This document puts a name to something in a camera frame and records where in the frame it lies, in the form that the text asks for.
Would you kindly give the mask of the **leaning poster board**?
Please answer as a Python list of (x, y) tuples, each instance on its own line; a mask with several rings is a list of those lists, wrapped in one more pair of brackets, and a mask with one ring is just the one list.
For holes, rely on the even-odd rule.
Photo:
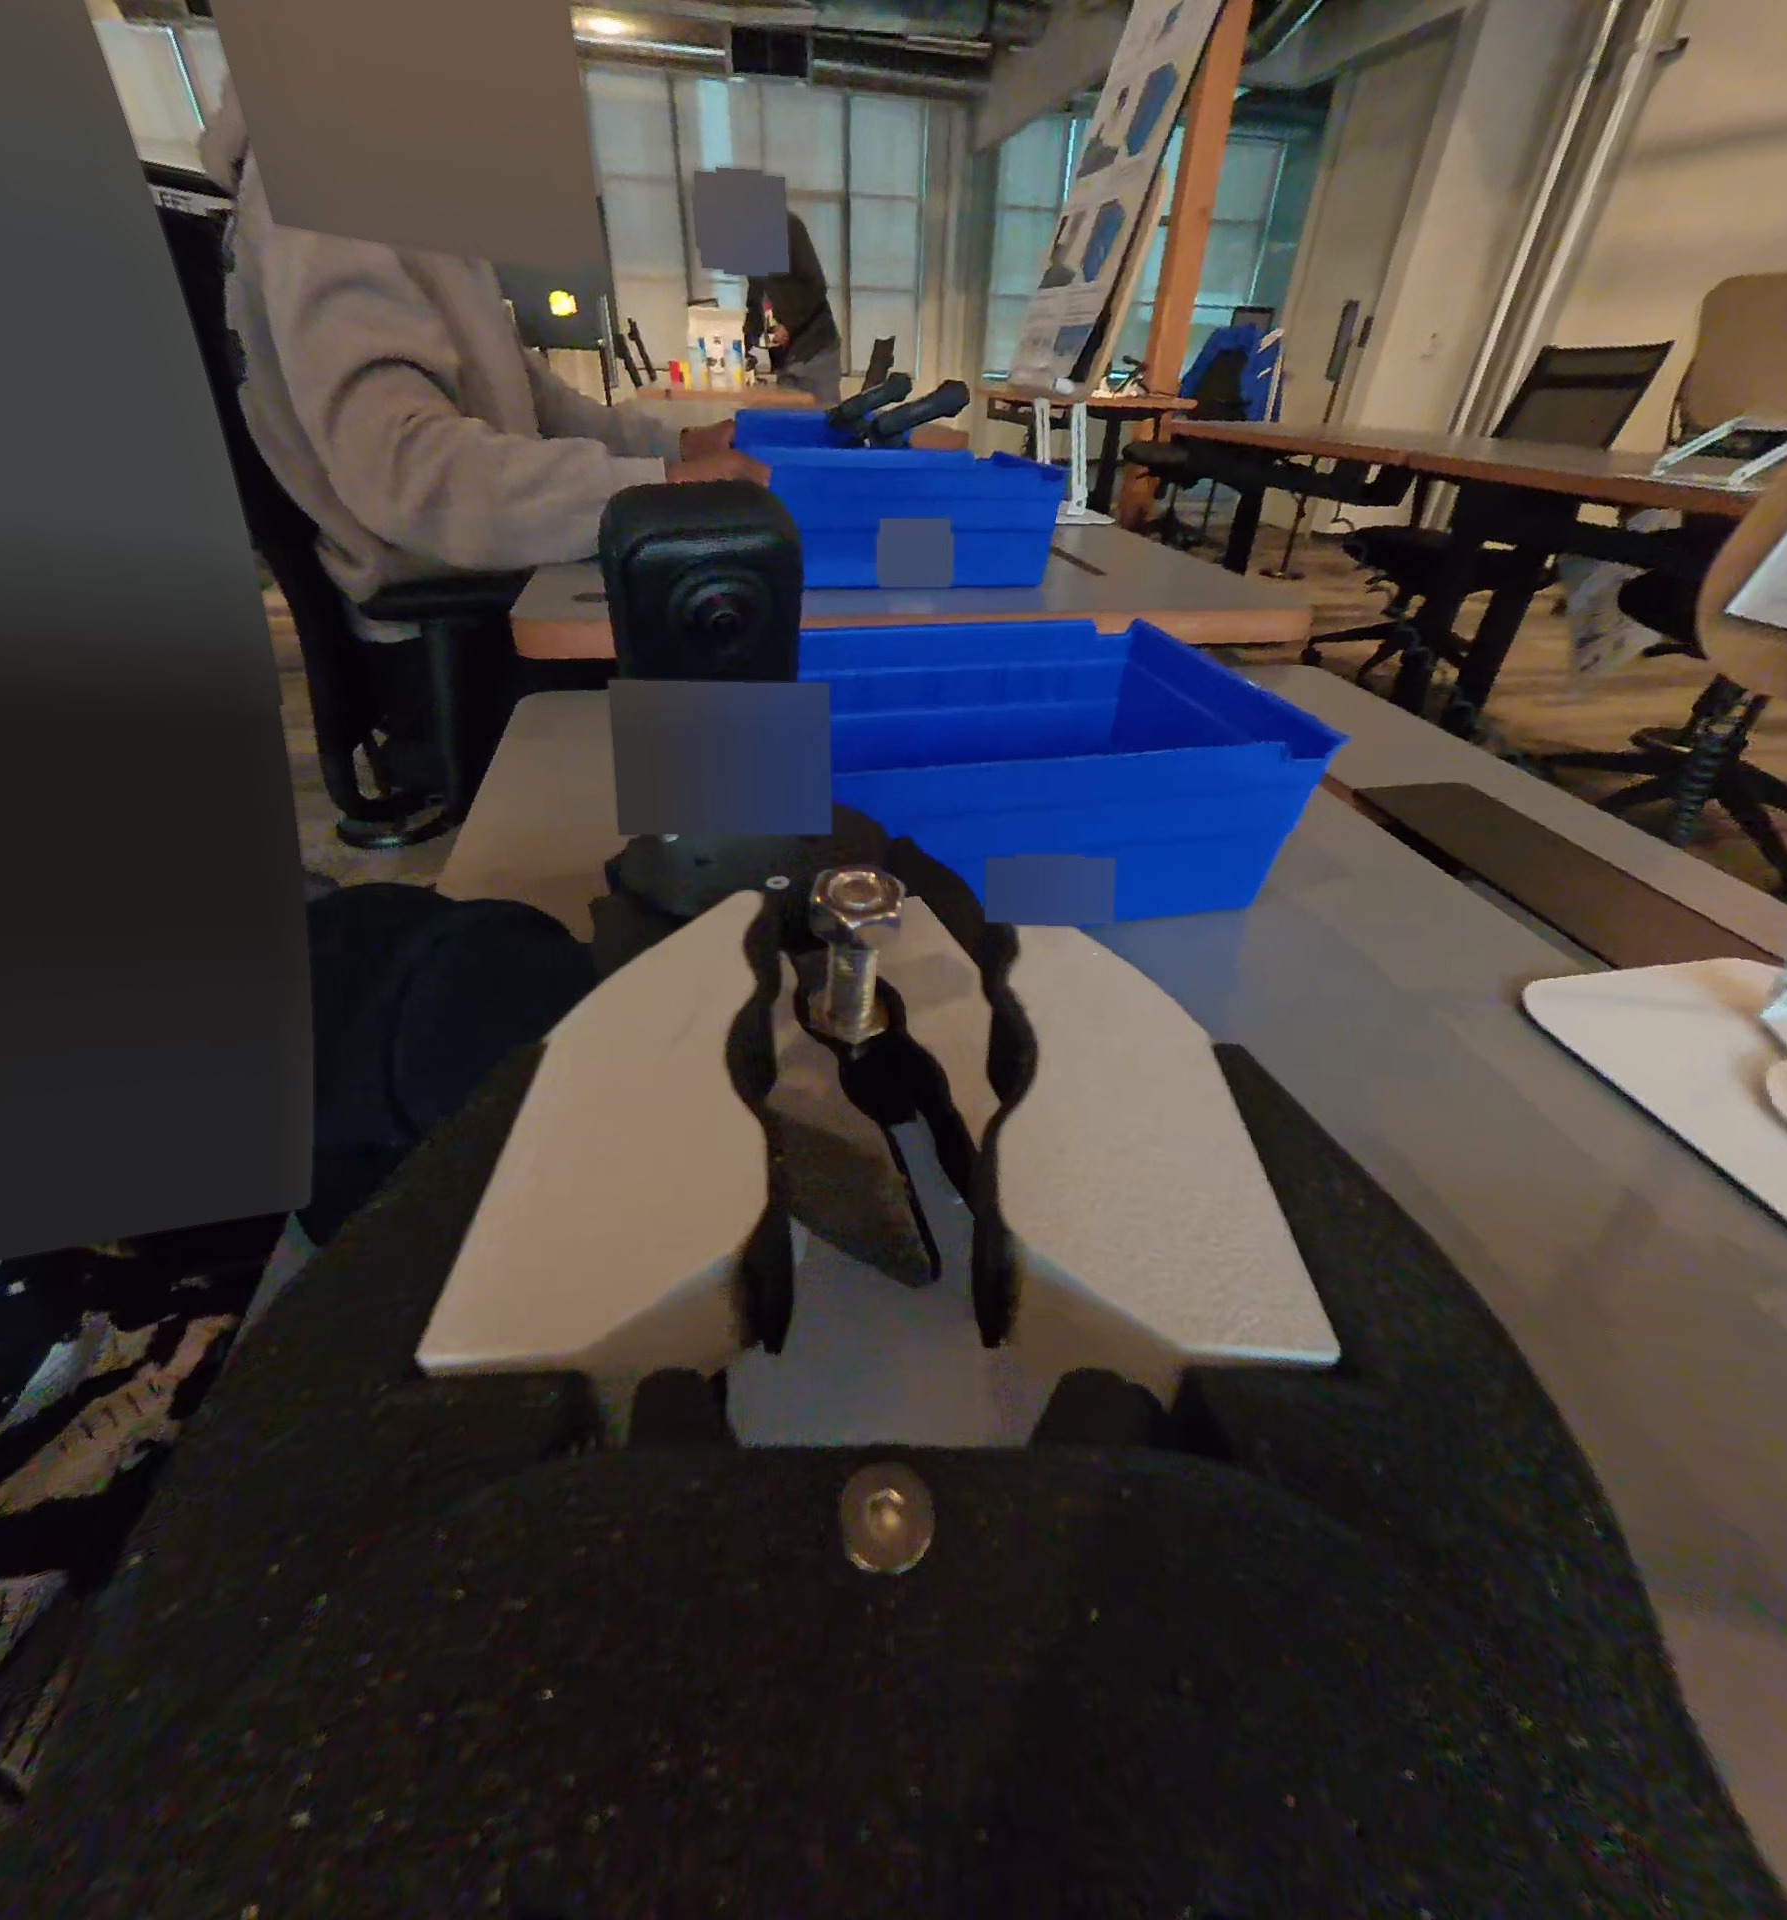
[(1066, 198), (1020, 325), (1008, 380), (1080, 392), (1110, 354), (1123, 287), (1143, 269), (1163, 159), (1223, 2), (1137, 2), (1074, 142)]

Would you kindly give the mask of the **blue jacket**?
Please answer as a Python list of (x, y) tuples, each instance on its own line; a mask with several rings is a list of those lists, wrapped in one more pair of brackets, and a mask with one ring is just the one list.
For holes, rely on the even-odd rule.
[(1282, 332), (1261, 322), (1217, 325), (1181, 374), (1185, 418), (1274, 422), (1280, 409)]

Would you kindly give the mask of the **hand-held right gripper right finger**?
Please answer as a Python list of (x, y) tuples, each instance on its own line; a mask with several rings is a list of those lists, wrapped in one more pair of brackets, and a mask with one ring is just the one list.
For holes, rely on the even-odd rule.
[(1195, 1367), (1333, 1368), (1340, 1338), (1207, 1030), (1074, 926), (1024, 926), (993, 1009), (1024, 1083), (983, 1137), (1000, 1350), (1175, 1399)]

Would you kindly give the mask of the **tan board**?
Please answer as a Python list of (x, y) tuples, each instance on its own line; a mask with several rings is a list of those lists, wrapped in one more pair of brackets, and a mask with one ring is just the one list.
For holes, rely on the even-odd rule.
[[(1787, 423), (1787, 273), (1736, 275), (1703, 301), (1682, 409)], [(1749, 693), (1787, 699), (1787, 457), (1707, 567), (1696, 642)]]

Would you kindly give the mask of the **white desk stand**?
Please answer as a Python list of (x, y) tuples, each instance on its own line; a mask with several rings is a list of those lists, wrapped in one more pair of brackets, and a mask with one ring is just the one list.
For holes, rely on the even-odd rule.
[(1787, 963), (1553, 978), (1529, 1020), (1787, 1227)]
[(1030, 420), (1030, 457), (1044, 464), (1054, 464), (1054, 427), (1066, 426), (1066, 492), (1060, 501), (1058, 522), (1070, 526), (1101, 526), (1111, 522), (1111, 497), (1121, 457), (1121, 420), (1107, 407), (1101, 414), (1097, 461), (1089, 461), (1093, 441), (1093, 422), (1089, 404), (1079, 398), (1054, 399), (1037, 392), (1031, 399)]

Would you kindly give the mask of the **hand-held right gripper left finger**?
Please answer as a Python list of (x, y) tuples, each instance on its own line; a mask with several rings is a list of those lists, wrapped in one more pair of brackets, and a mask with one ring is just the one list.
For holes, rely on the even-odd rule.
[(777, 919), (738, 890), (544, 1044), (415, 1350), (432, 1379), (723, 1372), (791, 1282), (764, 1104)]

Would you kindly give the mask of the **dark screen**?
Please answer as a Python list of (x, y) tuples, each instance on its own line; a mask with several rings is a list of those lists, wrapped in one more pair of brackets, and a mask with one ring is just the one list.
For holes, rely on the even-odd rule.
[(525, 347), (541, 351), (612, 347), (612, 279), (605, 264), (562, 269), (499, 264), (496, 283), (513, 308)]

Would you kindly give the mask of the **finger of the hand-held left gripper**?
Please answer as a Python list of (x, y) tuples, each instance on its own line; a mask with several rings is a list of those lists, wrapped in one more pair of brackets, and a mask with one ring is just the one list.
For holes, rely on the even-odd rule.
[(886, 945), (886, 1046), (895, 1072), (893, 1128), (923, 1128), (965, 1202), (999, 1198), (990, 1075), (993, 1009), (976, 959), (925, 900), (906, 900)]
[(765, 1102), (785, 1129), (817, 1144), (844, 1144), (857, 1131), (857, 1109), (843, 1087), (841, 1052), (811, 1009), (811, 989), (822, 984), (820, 957), (785, 938), (771, 1015), (777, 1066)]

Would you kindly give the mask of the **wooden desk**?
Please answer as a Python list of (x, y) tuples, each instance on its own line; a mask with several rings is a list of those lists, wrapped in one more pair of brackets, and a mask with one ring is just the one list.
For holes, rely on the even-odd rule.
[(1700, 580), (1779, 461), (1730, 468), (1573, 444), (1384, 427), (1185, 420), (1174, 442), (1236, 449), (1267, 492), (1389, 504), (1388, 472), (1454, 485), (1450, 549), (1412, 624), (1392, 699), (1423, 713), (1437, 665), (1456, 667), (1437, 723), (1472, 739), (1508, 653), (1561, 558)]

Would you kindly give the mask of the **blue divided plastic bin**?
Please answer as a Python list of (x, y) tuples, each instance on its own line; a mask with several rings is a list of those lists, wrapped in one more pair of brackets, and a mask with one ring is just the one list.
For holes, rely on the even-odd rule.
[(984, 898), (995, 858), (1113, 864), (1111, 921), (1248, 907), (1346, 734), (1137, 620), (811, 629), (833, 798)]

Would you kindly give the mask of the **wooden post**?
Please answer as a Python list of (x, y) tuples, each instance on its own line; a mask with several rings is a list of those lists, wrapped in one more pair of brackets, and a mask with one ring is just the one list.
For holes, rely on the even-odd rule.
[(1251, 2), (1225, 2), (1195, 74), (1148, 325), (1147, 385), (1178, 392), (1250, 33)]

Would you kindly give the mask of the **person's left forearm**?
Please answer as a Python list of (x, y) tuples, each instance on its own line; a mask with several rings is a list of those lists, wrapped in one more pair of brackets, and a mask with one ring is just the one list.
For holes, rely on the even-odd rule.
[(325, 1244), (598, 972), (564, 923), (513, 900), (363, 882), (309, 900), (304, 923), (314, 1188), (298, 1221)]

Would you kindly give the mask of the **steel hex nut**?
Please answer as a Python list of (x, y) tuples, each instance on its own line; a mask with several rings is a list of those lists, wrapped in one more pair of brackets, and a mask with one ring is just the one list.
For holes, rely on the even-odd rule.
[(809, 885), (808, 923), (829, 946), (876, 950), (901, 926), (906, 882), (882, 869), (828, 869)]

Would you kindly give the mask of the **black office chair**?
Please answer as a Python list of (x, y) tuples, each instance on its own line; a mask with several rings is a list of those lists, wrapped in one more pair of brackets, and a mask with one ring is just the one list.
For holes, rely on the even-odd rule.
[(1437, 578), (1452, 552), (1452, 535), (1425, 526), (1373, 526), (1349, 532), (1342, 541), (1345, 555), (1361, 566), (1371, 585), (1385, 588), (1385, 609), (1371, 624), (1345, 629), (1314, 633), (1299, 653), (1303, 667), (1318, 669), (1324, 663), (1328, 643), (1371, 642), (1375, 651), (1361, 663), (1355, 683), (1365, 683), (1368, 675), (1384, 665), (1396, 667), (1396, 680), (1389, 699), (1399, 699), (1401, 681), (1406, 672), (1425, 675), (1430, 683), (1443, 667), (1459, 667), (1472, 643), (1456, 629), (1441, 638), (1425, 636), (1418, 617), (1437, 588)]
[(1542, 347), (1492, 436), (1504, 442), (1613, 449), (1671, 351), (1674, 342)]
[(361, 851), (400, 849), (459, 825), (513, 708), (509, 615), (525, 574), (468, 574), (389, 588), (366, 620), (409, 627), (400, 656), (412, 680), (412, 725), (385, 716), (375, 651), (354, 631), (329, 580), (319, 535), (253, 444), (226, 383), (222, 432), (255, 554), (291, 612), (304, 663), (315, 756), (338, 839)]

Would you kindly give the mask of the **steel hex bolt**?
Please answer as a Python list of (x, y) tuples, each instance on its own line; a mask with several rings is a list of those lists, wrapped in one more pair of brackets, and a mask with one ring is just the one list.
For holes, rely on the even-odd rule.
[(811, 996), (817, 1024), (833, 1044), (869, 1044), (886, 1030), (878, 1000), (882, 946), (876, 950), (825, 942), (822, 946), (825, 948), (825, 982), (820, 993)]

